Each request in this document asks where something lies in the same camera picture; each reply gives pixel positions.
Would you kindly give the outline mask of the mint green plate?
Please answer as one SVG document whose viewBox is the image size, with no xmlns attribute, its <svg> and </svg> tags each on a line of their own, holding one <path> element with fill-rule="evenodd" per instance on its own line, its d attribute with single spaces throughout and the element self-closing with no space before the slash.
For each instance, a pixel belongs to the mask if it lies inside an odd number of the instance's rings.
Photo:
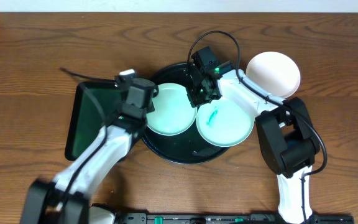
<svg viewBox="0 0 358 224">
<path fill-rule="evenodd" d="M 157 134 L 181 134 L 195 121 L 197 108 L 191 106 L 186 88 L 182 85 L 158 85 L 158 94 L 152 98 L 152 103 L 155 110 L 147 113 L 147 126 Z"/>
<path fill-rule="evenodd" d="M 221 98 L 198 108 L 196 127 L 201 137 L 219 147 L 231 147 L 248 138 L 254 127 L 255 110 Z"/>
</svg>

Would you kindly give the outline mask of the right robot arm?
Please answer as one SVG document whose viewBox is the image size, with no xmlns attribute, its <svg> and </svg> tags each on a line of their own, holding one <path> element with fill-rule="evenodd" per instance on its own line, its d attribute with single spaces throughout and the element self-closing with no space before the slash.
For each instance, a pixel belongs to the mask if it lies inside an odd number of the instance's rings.
<svg viewBox="0 0 358 224">
<path fill-rule="evenodd" d="M 262 52 L 241 70 L 231 61 L 222 63 L 209 47 L 189 58 L 191 105 L 203 109 L 224 99 L 244 111 L 248 128 L 257 130 L 265 163 L 277 175 L 278 214 L 285 223 L 309 221 L 309 179 L 323 143 L 306 105 L 293 97 L 301 81 L 297 64 L 283 53 Z"/>
</svg>

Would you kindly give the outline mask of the white plate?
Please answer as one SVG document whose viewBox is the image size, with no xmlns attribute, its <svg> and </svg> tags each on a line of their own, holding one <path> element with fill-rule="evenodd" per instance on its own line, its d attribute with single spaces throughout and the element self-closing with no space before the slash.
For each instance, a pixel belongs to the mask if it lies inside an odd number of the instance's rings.
<svg viewBox="0 0 358 224">
<path fill-rule="evenodd" d="M 253 57 L 246 75 L 265 91 L 282 98 L 292 96 L 301 82 L 297 64 L 280 52 L 262 52 Z"/>
</svg>

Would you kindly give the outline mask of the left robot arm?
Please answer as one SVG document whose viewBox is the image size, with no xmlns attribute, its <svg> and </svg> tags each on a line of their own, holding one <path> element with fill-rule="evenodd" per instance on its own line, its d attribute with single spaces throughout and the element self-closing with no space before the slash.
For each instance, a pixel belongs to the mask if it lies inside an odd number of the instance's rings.
<svg viewBox="0 0 358 224">
<path fill-rule="evenodd" d="M 147 127 L 157 85 L 144 78 L 118 78 L 125 98 L 86 150 L 52 181 L 29 187 L 21 223 L 89 223 L 90 199 L 113 166 L 125 157 Z"/>
</svg>

